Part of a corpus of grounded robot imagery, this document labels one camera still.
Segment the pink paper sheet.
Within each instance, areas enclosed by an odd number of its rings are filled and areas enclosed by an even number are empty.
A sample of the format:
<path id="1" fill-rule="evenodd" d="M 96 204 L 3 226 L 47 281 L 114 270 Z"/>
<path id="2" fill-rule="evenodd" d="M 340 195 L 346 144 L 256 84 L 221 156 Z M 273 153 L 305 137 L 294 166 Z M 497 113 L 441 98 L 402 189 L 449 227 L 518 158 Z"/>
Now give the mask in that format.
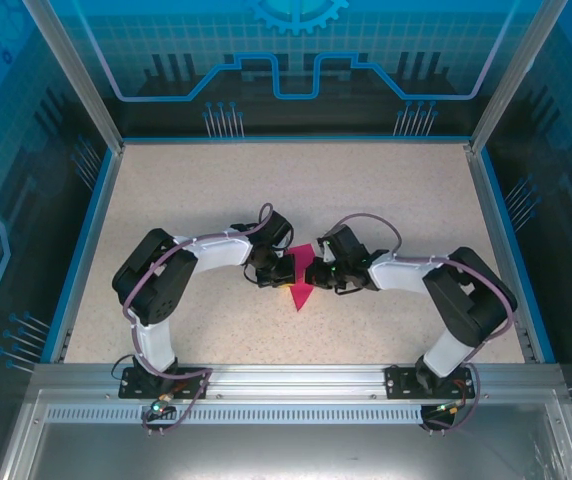
<path id="1" fill-rule="evenodd" d="M 295 261 L 295 283 L 290 286 L 290 292 L 296 310 L 300 311 L 313 291 L 313 286 L 305 281 L 305 273 L 313 263 L 315 251 L 311 244 L 304 244 L 289 248 L 287 253 Z"/>

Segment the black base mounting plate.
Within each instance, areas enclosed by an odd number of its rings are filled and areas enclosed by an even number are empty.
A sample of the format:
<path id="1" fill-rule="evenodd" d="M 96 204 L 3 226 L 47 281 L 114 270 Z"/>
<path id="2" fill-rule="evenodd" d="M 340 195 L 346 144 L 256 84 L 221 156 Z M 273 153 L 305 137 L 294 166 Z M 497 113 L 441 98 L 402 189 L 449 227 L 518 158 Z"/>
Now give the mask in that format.
<path id="1" fill-rule="evenodd" d="M 475 399 L 472 370 L 458 367 L 444 378 L 432 371 L 414 366 L 391 365 L 383 371 L 384 387 L 389 400 Z"/>
<path id="2" fill-rule="evenodd" d="M 139 366 L 125 368 L 122 372 L 118 397 L 120 399 L 158 399 L 171 394 L 174 399 L 192 399 L 203 386 L 205 375 L 182 380 L 169 380 L 154 376 Z"/>

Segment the metal tray panel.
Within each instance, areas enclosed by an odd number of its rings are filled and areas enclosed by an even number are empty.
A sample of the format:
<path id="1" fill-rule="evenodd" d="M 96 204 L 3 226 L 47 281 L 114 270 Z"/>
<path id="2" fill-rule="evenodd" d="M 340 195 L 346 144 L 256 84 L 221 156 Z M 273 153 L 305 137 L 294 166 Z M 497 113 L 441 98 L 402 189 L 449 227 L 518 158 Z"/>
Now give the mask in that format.
<path id="1" fill-rule="evenodd" d="M 201 401 L 197 405 L 405 405 Z M 572 480 L 572 410 L 556 394 L 422 407 L 420 425 L 52 424 L 50 407 L 145 405 L 48 399 L 23 406 L 0 480 Z"/>

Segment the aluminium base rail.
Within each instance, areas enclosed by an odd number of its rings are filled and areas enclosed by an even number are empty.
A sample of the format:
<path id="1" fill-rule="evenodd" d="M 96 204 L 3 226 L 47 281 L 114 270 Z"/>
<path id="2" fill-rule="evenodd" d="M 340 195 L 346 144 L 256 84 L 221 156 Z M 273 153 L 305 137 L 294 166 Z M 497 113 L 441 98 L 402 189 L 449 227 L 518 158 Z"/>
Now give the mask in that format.
<path id="1" fill-rule="evenodd" d="M 382 401 L 384 365 L 219 365 L 206 398 L 212 401 Z M 476 395 L 491 402 L 535 401 L 564 390 L 554 364 L 481 364 L 472 370 Z M 108 364 L 46 364 L 35 368 L 28 394 L 93 400 L 117 395 Z"/>

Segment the blue-edged aluminium side rail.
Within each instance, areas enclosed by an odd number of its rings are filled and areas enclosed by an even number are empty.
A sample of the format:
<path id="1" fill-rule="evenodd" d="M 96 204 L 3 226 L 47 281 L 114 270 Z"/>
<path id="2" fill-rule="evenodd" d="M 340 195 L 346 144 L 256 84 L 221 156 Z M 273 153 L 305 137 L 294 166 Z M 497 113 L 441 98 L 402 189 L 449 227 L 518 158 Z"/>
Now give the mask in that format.
<path id="1" fill-rule="evenodd" d="M 515 330 L 522 354 L 528 363 L 554 364 L 557 359 L 490 158 L 468 144 L 464 151 L 499 274 L 517 298 Z"/>
<path id="2" fill-rule="evenodd" d="M 60 363 L 66 356 L 122 159 L 122 153 L 110 149 L 105 154 L 42 349 L 43 364 Z"/>

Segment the aluminium frame post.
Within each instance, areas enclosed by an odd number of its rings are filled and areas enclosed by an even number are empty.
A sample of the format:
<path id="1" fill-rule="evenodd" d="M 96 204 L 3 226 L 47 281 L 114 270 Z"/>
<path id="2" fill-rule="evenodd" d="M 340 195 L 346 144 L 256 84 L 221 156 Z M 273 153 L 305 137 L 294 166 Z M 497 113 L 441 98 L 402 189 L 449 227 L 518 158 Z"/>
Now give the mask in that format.
<path id="1" fill-rule="evenodd" d="M 22 0 L 107 147 L 117 155 L 124 142 L 59 17 L 48 0 Z"/>
<path id="2" fill-rule="evenodd" d="M 542 0 L 540 8 L 473 131 L 469 146 L 466 148 L 468 157 L 478 156 L 486 145 L 567 2 L 568 0 Z"/>

